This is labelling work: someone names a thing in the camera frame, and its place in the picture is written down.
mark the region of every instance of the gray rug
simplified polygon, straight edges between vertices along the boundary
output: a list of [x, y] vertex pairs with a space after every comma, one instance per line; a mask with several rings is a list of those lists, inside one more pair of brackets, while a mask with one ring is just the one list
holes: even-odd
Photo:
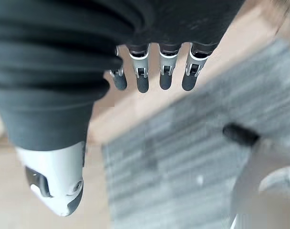
[[284, 42], [104, 146], [113, 228], [228, 228], [231, 191], [249, 155], [222, 136], [230, 121], [290, 145]]

